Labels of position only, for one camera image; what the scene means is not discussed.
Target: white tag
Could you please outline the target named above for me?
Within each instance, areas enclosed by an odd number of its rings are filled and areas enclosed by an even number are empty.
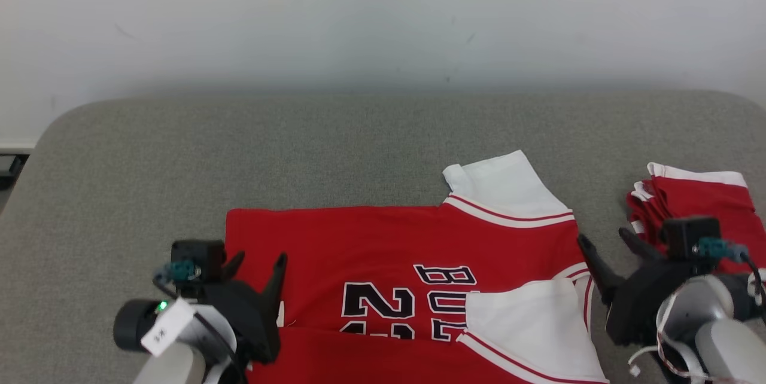
[[[276,316],[276,326],[285,327],[285,301],[279,302],[279,314]]]
[[[141,338],[141,345],[155,357],[158,357],[174,343],[183,329],[194,319],[194,307],[179,297],[173,305],[157,318],[150,331]]]

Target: gray fabric surface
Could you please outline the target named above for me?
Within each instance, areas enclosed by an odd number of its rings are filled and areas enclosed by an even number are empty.
[[[435,205],[445,166],[517,149],[626,273],[616,229],[648,161],[741,171],[766,209],[766,116],[724,93],[96,103],[48,129],[0,215],[0,382],[131,382],[145,358],[115,348],[115,313],[157,297],[173,240],[221,239],[229,209]],[[603,316],[607,378],[662,382],[648,357],[628,375]]]

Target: folded garment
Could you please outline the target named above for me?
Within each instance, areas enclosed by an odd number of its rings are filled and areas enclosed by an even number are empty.
[[[628,217],[641,239],[665,251],[659,229],[667,218],[709,215],[721,224],[722,237],[747,246],[756,264],[766,263],[766,231],[755,213],[747,184],[738,172],[690,172],[649,163],[651,179],[634,184],[627,195]],[[719,270],[749,272],[747,264],[722,260]]]

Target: white sleeve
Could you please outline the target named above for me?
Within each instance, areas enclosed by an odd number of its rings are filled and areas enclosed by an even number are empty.
[[[452,164],[444,179],[458,196],[519,217],[571,212],[545,188],[520,150],[467,166]]]

